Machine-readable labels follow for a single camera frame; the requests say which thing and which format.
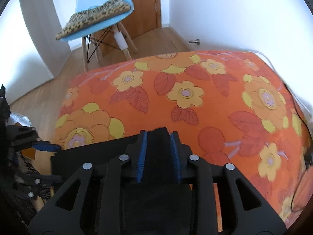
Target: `flower center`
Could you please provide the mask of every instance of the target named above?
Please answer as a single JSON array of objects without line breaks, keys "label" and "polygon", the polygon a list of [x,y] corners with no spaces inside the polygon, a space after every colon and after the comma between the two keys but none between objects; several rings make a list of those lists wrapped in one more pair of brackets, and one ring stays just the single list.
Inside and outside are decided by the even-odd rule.
[{"label": "flower center", "polygon": [[169,54],[163,54],[163,55],[157,55],[160,59],[171,59],[174,56],[176,56],[176,53],[169,53]]},{"label": "flower center", "polygon": [[259,90],[259,97],[262,103],[270,110],[275,110],[277,108],[276,100],[270,91],[261,88]]},{"label": "flower center", "polygon": [[210,66],[212,69],[214,69],[214,70],[218,70],[218,69],[219,69],[219,66],[218,66],[216,63],[211,63],[209,66]]},{"label": "flower center", "polygon": [[270,154],[268,157],[267,157],[267,167],[271,168],[274,164],[274,155]]},{"label": "flower center", "polygon": [[88,145],[92,143],[92,140],[93,135],[89,130],[76,128],[68,134],[65,140],[65,149]]},{"label": "flower center", "polygon": [[124,84],[130,83],[134,80],[134,76],[133,75],[127,75],[126,77],[123,77],[122,82]]},{"label": "flower center", "polygon": [[189,99],[193,96],[193,91],[190,88],[181,88],[179,94],[186,99]]},{"label": "flower center", "polygon": [[72,95],[73,95],[72,92],[68,93],[68,94],[65,96],[65,99],[68,100],[69,98],[71,98]]}]

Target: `wooden floor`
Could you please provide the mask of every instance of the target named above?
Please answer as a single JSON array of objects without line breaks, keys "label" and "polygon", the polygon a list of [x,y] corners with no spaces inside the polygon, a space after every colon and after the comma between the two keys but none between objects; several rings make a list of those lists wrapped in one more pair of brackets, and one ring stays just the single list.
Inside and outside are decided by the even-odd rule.
[{"label": "wooden floor", "polygon": [[[184,42],[170,29],[157,28],[134,39],[138,53],[134,54],[130,49],[133,59],[164,53],[188,51]],[[88,65],[89,70],[99,66],[107,66],[125,61],[124,54],[114,50],[97,64],[92,57]],[[30,91],[11,105],[11,111],[27,116],[32,125],[36,127],[42,140],[51,140],[54,126],[61,108],[63,98],[68,88],[68,83],[74,76],[84,73],[81,48],[73,51],[66,61],[59,76]],[[36,160],[33,163],[41,174],[50,174],[50,161],[47,152],[36,152]]]}]

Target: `seat cushion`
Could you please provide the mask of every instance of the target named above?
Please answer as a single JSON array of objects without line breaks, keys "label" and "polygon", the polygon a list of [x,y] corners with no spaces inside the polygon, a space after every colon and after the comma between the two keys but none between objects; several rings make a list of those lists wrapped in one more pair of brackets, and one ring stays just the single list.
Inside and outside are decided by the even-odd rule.
[{"label": "seat cushion", "polygon": [[128,12],[130,9],[131,6],[123,0],[109,0],[101,6],[76,12],[55,39],[60,40],[93,24]]},{"label": "seat cushion", "polygon": [[140,58],[79,75],[69,87],[54,137],[62,149],[167,127],[208,162],[233,163],[287,227],[301,213],[291,200],[311,137],[283,82],[254,53]]}]

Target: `door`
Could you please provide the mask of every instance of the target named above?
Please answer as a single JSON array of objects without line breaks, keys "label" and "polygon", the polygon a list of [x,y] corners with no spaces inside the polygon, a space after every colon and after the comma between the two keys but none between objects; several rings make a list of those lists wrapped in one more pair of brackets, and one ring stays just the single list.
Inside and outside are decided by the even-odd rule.
[{"label": "door", "polygon": [[[132,39],[157,27],[161,27],[160,0],[132,1],[135,7],[134,11],[122,21]],[[95,38],[99,39],[102,34],[103,31],[97,32]],[[113,33],[108,34],[104,42],[117,47]],[[101,45],[100,48],[103,55],[113,50],[113,48],[108,45]]]}]

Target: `metal bolt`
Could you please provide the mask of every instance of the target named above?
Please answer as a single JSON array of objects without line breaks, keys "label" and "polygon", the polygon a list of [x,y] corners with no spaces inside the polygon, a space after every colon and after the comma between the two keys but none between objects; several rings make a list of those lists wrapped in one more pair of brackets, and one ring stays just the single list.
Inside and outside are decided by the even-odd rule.
[{"label": "metal bolt", "polygon": [[120,155],[120,160],[121,161],[127,161],[129,159],[128,155]]},{"label": "metal bolt", "polygon": [[235,169],[235,165],[233,164],[226,164],[226,169],[229,169],[229,170],[234,170]]},{"label": "metal bolt", "polygon": [[199,156],[197,156],[197,155],[190,155],[189,159],[192,160],[192,161],[198,161],[199,160]]},{"label": "metal bolt", "polygon": [[91,163],[84,163],[83,164],[83,169],[91,169],[92,164]]}]

